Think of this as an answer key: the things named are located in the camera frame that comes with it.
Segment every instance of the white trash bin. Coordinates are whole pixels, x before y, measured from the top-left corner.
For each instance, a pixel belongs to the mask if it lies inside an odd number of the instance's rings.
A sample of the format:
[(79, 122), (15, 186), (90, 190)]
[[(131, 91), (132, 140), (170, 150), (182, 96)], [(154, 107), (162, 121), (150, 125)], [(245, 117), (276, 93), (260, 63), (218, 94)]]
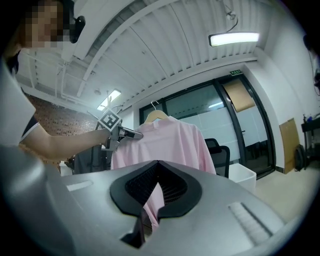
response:
[(252, 194), (256, 193), (257, 174), (240, 163), (229, 166), (229, 180), (238, 183)]
[(69, 168), (64, 161), (60, 162), (60, 173), (61, 176), (68, 176), (68, 175), (72, 175), (72, 169)]

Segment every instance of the exit sign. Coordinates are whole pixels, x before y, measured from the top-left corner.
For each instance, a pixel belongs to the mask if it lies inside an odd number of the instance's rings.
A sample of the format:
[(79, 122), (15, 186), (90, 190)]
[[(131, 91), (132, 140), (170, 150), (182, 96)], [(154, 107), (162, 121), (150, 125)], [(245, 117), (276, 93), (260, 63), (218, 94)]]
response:
[(240, 74), (243, 74), (243, 73), (242, 73), (242, 71), (240, 69), (238, 69), (238, 70), (230, 71), (230, 74), (232, 76), (236, 76), (236, 75), (240, 75)]

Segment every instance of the white hanger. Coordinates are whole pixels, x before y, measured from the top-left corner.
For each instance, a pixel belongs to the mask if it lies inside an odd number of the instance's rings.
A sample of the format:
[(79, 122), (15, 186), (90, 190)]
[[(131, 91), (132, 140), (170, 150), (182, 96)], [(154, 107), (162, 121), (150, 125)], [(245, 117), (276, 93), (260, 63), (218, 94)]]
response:
[(146, 120), (145, 120), (145, 122), (144, 122), (145, 124), (147, 124), (147, 123), (152, 123), (152, 122), (153, 122), (154, 120), (156, 120), (156, 119), (161, 119), (161, 120), (163, 120), (163, 119), (168, 118), (168, 116), (165, 114), (165, 112), (156, 109), (156, 107), (154, 106), (153, 102), (158, 103), (158, 101), (156, 101), (156, 100), (151, 101), (151, 105), (154, 107), (154, 111), (152, 111), (152, 112), (148, 115), (148, 117), (146, 118)]

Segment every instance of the ceiling beam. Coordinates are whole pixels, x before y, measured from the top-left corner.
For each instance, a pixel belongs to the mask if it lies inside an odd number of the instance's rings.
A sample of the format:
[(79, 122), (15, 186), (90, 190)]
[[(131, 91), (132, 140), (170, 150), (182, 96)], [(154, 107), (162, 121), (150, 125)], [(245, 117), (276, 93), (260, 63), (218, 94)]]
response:
[(82, 66), (83, 68), (87, 69), (89, 67), (89, 64), (87, 64), (86, 62), (84, 62), (83, 60), (77, 58), (77, 57), (73, 57), (72, 61), (79, 64), (80, 66)]
[(154, 10), (157, 10), (163, 6), (176, 2), (178, 0), (158, 0), (147, 7), (143, 8), (142, 10), (138, 11), (135, 15), (131, 16), (127, 19), (124, 23), (122, 23), (103, 43), (100, 49), (97, 51), (96, 55), (94, 56), (93, 60), (91, 61), (88, 69), (86, 70), (83, 80), (87, 81), (91, 72), (93, 71), (94, 67), (102, 57), (102, 55), (106, 52), (109, 46), (125, 31), (127, 30), (132, 24), (140, 20), (142, 17), (150, 14)]
[(30, 50), (28, 54), (29, 76), (30, 76), (30, 81), (33, 88), (35, 88), (38, 85), (37, 72), (36, 72), (36, 60), (34, 59), (36, 55), (37, 53), (35, 50)]
[(58, 77), (59, 77), (59, 66), (56, 67), (56, 76), (54, 82), (54, 95), (57, 98), (57, 90), (58, 90)]
[(76, 94), (76, 96), (77, 96), (78, 98), (81, 97), (81, 94), (82, 94), (85, 86), (86, 86), (86, 82), (85, 82), (85, 81), (82, 81), (81, 84), (80, 84), (79, 90), (78, 90), (78, 92), (77, 92), (77, 94)]
[(61, 57), (67, 62), (73, 55), (83, 60), (106, 25), (133, 1), (88, 0), (84, 5), (83, 1), (75, 2), (74, 9), (78, 12), (77, 15), (84, 16), (86, 24), (77, 43), (64, 44)]
[(190, 49), (190, 45), (189, 45), (189, 42), (187, 40), (187, 36), (186, 36), (186, 33), (184, 31), (184, 28), (182, 27), (182, 24), (177, 16), (177, 13), (175, 12), (173, 6), (171, 4), (169, 4), (167, 6), (167, 10), (169, 11), (169, 13), (171, 14), (175, 24), (176, 24), (176, 27), (178, 28), (179, 32), (180, 32), (180, 35), (181, 35), (181, 38), (182, 38), (182, 41), (183, 41), (183, 44), (184, 44), (184, 47), (185, 49), (187, 50), (187, 58), (189, 60), (189, 65), (190, 67), (194, 66), (195, 65), (195, 62), (194, 62), (194, 59), (192, 57), (192, 53), (191, 53), (191, 49)]
[(102, 114), (101, 111), (99, 111), (97, 109), (89, 108), (89, 107), (82, 106), (82, 105), (79, 105), (79, 104), (74, 104), (74, 103), (68, 102), (66, 100), (63, 100), (63, 99), (60, 99), (60, 98), (56, 98), (56, 97), (54, 97), (52, 95), (46, 94), (45, 92), (39, 91), (37, 89), (30, 88), (29, 86), (27, 86), (27, 85), (25, 85), (25, 84), (23, 84), (21, 82), (19, 82), (19, 85), (21, 86), (21, 88), (23, 89), (23, 91), (26, 94), (34, 96), (34, 97), (37, 97), (37, 98), (39, 98), (41, 100), (53, 103), (55, 105), (58, 105), (58, 106), (61, 106), (61, 107), (64, 107), (64, 108), (67, 108), (67, 109), (70, 109), (70, 110), (74, 110), (74, 111), (77, 111), (77, 112), (82, 112), (82, 113), (85, 113), (85, 114), (88, 114), (88, 111), (90, 111), (92, 114), (94, 114), (97, 117), (101, 116), (101, 114)]
[(37, 58), (36, 55), (30, 55), (30, 54), (28, 54), (26, 52), (22, 52), (22, 54), (25, 55), (25, 56), (28, 56), (29, 59), (33, 59), (33, 60), (35, 60), (35, 61), (37, 61), (37, 62), (39, 62), (41, 64), (44, 64), (44, 65), (46, 65), (48, 67), (56, 67), (57, 65), (62, 67), (62, 65), (59, 64), (59, 63), (57, 63), (57, 64), (47, 63), (46, 61), (43, 61), (43, 60)]
[[(194, 66), (192, 68), (189, 68), (187, 70), (184, 70), (176, 75), (173, 75), (159, 83), (156, 84), (156, 86), (152, 86), (151, 88), (139, 93), (139, 95), (135, 96), (134, 98), (128, 100), (124, 106), (123, 109), (126, 109), (133, 104), (141, 101), (142, 99), (168, 87), (171, 86), (181, 80), (190, 78), (192, 76), (195, 76), (197, 74), (200, 74), (202, 72), (206, 72), (208, 70), (213, 70), (216, 68), (220, 68), (223, 66), (228, 66), (232, 64), (237, 64), (237, 63), (244, 63), (244, 62), (250, 62), (250, 61), (256, 61), (258, 58), (253, 54), (253, 53), (248, 53), (248, 54), (241, 54), (241, 55), (233, 55), (233, 56), (228, 56), (224, 57), (221, 59), (216, 59), (212, 60), (209, 62), (202, 63), (200, 65)], [(122, 104), (122, 102), (115, 100), (114, 104)]]

